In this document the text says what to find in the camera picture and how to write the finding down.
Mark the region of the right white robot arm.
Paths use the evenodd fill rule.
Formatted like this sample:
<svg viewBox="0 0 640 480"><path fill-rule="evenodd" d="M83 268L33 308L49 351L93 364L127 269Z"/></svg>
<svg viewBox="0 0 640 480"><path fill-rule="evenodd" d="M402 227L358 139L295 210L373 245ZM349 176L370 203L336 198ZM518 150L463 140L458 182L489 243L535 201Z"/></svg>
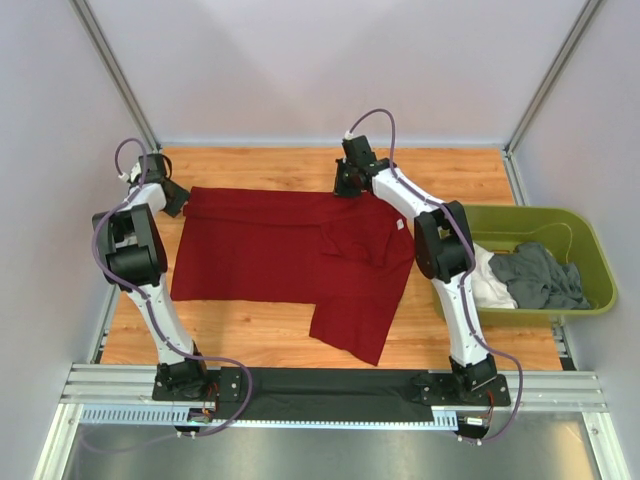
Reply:
<svg viewBox="0 0 640 480"><path fill-rule="evenodd" d="M436 290L449 332L450 390L462 403L475 402L497 377L497 368L473 298L475 253L464 207L426 193L392 160L377 158L364 135L346 133L342 148L334 193L369 192L413 223L415 262Z"/></svg>

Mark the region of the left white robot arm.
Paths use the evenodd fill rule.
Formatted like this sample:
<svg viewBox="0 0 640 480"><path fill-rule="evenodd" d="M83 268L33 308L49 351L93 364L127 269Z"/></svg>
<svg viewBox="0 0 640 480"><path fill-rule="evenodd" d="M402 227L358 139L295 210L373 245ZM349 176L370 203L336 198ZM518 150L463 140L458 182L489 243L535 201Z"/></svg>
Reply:
<svg viewBox="0 0 640 480"><path fill-rule="evenodd" d="M132 191L138 180L145 180L133 201L108 220L103 212L92 217L97 233L92 247L106 267L107 281L118 276L127 283L119 289L135 303L151 332L158 353L152 398L199 401L211 391L211 378L205 363L194 359L200 352L171 301L167 255L154 221L160 211L177 216L190 193L171 179L166 155L152 153L147 168L142 166L139 159L126 178Z"/></svg>

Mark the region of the red t-shirt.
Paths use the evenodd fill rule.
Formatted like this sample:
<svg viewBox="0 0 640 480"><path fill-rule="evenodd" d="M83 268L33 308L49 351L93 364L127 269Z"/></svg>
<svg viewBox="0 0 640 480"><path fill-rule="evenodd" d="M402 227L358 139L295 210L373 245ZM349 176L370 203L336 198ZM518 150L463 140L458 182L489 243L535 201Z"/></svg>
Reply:
<svg viewBox="0 0 640 480"><path fill-rule="evenodd" d="M404 217L365 193L195 187L175 301L311 304L309 335L378 365L414 262Z"/></svg>

